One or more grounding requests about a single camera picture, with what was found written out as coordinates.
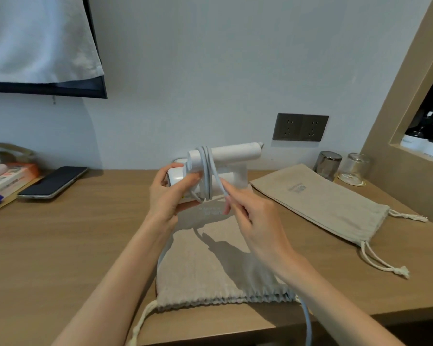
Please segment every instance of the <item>black smartphone screen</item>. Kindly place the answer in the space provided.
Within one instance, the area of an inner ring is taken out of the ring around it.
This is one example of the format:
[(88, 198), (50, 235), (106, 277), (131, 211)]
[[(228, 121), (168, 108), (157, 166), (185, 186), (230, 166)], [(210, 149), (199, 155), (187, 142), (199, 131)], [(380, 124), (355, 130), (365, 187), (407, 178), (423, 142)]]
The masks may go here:
[(19, 192), (22, 196), (49, 196), (88, 170), (87, 167), (63, 166)]

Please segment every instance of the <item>gray outlet plate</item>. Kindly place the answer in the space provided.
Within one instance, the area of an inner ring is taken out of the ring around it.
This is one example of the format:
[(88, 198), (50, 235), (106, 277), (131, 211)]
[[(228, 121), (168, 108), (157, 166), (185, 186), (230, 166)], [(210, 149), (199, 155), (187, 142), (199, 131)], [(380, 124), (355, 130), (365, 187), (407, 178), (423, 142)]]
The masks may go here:
[(328, 115), (278, 113), (273, 140), (319, 142), (328, 120)]

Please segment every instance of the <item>person's left hand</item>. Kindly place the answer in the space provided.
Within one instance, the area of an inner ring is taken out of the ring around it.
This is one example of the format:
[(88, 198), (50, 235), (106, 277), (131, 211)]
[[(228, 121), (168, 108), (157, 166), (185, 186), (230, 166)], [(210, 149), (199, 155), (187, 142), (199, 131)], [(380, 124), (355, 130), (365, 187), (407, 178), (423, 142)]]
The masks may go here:
[(189, 173), (184, 179), (167, 187), (167, 171), (173, 167), (182, 167), (183, 164), (172, 163), (159, 170), (149, 188), (150, 191), (150, 208), (147, 219), (159, 221), (168, 229), (173, 229), (178, 221), (177, 213), (199, 204), (198, 201), (178, 204), (183, 195), (193, 186), (195, 186), (201, 175), (198, 173)]

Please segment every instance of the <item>smartphone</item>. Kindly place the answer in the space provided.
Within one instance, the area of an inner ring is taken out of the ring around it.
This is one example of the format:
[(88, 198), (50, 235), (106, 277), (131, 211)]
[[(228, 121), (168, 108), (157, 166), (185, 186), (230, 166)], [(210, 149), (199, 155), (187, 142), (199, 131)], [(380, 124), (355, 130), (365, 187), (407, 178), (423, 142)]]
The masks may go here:
[(52, 199), (88, 171), (87, 167), (63, 166), (17, 194), (24, 199)]

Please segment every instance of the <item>fabric pouch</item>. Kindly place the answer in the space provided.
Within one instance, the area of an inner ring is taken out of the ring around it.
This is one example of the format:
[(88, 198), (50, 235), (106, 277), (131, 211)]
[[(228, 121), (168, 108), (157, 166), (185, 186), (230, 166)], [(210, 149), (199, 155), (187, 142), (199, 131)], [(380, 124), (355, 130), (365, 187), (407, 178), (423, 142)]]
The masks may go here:
[(219, 197), (179, 213), (157, 264), (157, 299), (144, 309), (129, 346), (136, 346), (154, 309), (296, 300), (294, 291), (250, 252), (233, 213), (223, 215), (224, 204)]
[[(400, 214), (356, 192), (330, 182), (303, 164), (288, 167), (251, 182), (259, 192), (321, 228), (361, 248), (363, 258), (375, 268), (409, 279), (409, 270), (383, 261), (370, 247), (370, 240), (387, 217), (427, 222), (420, 215)], [(366, 250), (383, 266), (372, 262)]]

